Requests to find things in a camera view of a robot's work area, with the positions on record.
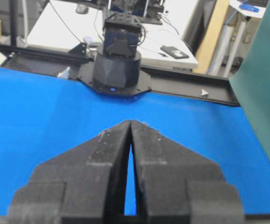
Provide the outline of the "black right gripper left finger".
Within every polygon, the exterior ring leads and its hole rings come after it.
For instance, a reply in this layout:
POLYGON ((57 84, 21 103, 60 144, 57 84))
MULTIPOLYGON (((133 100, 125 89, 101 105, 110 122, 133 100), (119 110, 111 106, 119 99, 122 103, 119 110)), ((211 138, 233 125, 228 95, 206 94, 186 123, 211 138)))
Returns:
POLYGON ((130 121, 39 164, 18 189, 10 224, 103 224, 125 206, 130 121))

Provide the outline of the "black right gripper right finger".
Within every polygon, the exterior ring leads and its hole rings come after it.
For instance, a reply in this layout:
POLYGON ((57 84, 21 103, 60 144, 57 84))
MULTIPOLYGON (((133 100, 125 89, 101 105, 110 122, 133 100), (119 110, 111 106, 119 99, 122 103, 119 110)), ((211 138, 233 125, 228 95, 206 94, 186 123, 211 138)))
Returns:
POLYGON ((149 224, 243 224, 242 202, 217 163, 131 122, 139 210, 149 224))

